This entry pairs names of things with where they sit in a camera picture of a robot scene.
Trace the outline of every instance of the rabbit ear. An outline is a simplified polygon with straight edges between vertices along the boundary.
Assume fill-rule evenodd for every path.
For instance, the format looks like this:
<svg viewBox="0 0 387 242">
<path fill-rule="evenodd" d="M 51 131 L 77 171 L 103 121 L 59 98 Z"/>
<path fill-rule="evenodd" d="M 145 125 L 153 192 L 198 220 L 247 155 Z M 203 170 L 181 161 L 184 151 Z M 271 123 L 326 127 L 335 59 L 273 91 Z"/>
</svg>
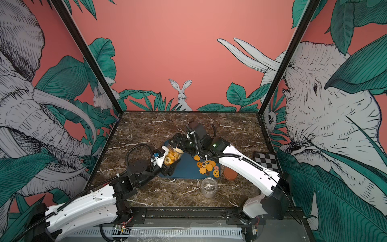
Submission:
<svg viewBox="0 0 387 242">
<path fill-rule="evenodd" d="M 191 84 L 192 84 L 192 80 L 186 81 L 186 82 L 184 83 L 184 85 L 183 85 L 183 89 L 182 89 L 182 90 L 186 89 L 186 88 L 189 87 Z"/>
<path fill-rule="evenodd" d="M 180 91 L 180 86 L 179 86 L 179 84 L 177 84 L 177 82 L 175 82 L 172 79 L 169 79 L 169 81 L 171 82 L 173 88 L 175 88 L 176 90 Z"/>
</svg>

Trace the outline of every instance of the blue cutting board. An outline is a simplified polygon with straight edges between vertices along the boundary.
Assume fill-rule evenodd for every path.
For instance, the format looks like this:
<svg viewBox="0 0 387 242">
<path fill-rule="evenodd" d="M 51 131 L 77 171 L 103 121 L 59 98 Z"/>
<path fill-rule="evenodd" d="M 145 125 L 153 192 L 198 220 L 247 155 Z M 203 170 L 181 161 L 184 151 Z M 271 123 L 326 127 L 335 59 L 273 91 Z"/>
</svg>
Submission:
<svg viewBox="0 0 387 242">
<path fill-rule="evenodd" d="M 168 176 L 168 175 L 163 176 L 161 173 L 159 176 L 165 177 L 165 178 L 181 178 L 181 179 L 204 179 L 207 177 L 212 177 L 213 179 L 217 179 L 216 177 L 214 177 L 214 169 L 210 171 L 209 176 L 205 174 L 200 174 L 199 167 L 197 167 L 197 161 L 194 160 L 193 156 L 185 152 L 181 156 L 180 162 L 176 165 L 175 172 L 173 173 L 172 176 Z"/>
</svg>

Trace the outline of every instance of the elephant ear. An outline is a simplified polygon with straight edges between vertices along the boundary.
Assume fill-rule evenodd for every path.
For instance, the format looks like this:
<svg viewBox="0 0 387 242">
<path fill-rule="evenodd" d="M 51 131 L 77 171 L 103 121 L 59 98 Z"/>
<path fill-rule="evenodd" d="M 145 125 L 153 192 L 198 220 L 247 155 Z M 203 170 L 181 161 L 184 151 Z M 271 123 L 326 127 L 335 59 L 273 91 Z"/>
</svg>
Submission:
<svg viewBox="0 0 387 242">
<path fill-rule="evenodd" d="M 40 65 L 43 31 L 23 1 L 0 1 L 0 9 L 0 50 L 15 71 L 31 82 Z"/>
</svg>

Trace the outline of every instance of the clear plastic cup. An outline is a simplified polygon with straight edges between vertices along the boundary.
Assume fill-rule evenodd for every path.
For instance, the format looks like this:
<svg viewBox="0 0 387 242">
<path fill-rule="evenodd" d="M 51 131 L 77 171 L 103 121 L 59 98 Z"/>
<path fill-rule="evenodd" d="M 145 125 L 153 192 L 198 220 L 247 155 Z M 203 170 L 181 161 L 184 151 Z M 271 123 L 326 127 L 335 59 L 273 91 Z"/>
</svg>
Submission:
<svg viewBox="0 0 387 242">
<path fill-rule="evenodd" d="M 217 183 L 212 177 L 207 177 L 202 181 L 200 190 L 204 197 L 213 198 L 217 190 Z"/>
</svg>

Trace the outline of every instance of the elephant tusk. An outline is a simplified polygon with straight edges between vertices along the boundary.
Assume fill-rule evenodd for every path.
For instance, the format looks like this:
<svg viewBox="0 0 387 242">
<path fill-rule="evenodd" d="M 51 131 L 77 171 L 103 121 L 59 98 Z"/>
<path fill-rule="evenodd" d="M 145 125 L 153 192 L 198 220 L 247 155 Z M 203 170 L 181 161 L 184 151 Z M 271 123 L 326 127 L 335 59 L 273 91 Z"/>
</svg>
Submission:
<svg viewBox="0 0 387 242">
<path fill-rule="evenodd" d="M 248 67 L 263 73 L 267 71 L 267 66 L 243 54 L 238 48 L 225 41 L 224 39 L 218 39 L 218 42 L 224 45 L 240 62 L 247 65 Z"/>
<path fill-rule="evenodd" d="M 94 140 L 94 142 L 96 141 L 97 132 L 96 132 L 96 128 L 94 127 L 93 122 L 91 121 L 90 117 L 85 112 L 83 112 L 80 108 L 78 108 L 74 104 L 72 104 L 64 99 L 58 98 L 54 95 L 48 94 L 48 93 L 41 91 L 39 89 L 34 90 L 33 99 L 34 99 L 34 101 L 36 101 L 39 104 L 54 105 L 54 106 L 57 106 L 59 108 L 64 108 L 68 111 L 75 113 L 76 115 L 81 117 L 83 120 L 85 120 L 86 123 L 90 126 L 90 128 L 93 132 L 93 140 Z"/>
<path fill-rule="evenodd" d="M 19 158 L 28 155 L 16 142 L 12 133 L 6 127 L 0 127 L 0 149 L 11 158 Z"/>
<path fill-rule="evenodd" d="M 272 70 L 277 71 L 279 69 L 280 63 L 270 59 L 269 57 L 265 56 L 262 52 L 260 52 L 257 48 L 250 45 L 249 43 L 234 38 L 235 42 L 237 42 L 247 53 L 249 53 L 254 59 L 259 61 L 260 63 L 264 64 L 265 66 L 269 67 Z"/>
<path fill-rule="evenodd" d="M 67 173 L 67 172 L 57 172 L 46 167 L 43 170 L 41 170 L 38 174 L 36 174 L 35 177 L 49 182 L 57 182 L 57 181 L 63 181 L 63 180 L 74 178 L 80 175 L 85 169 L 86 167 L 74 172 Z"/>
</svg>

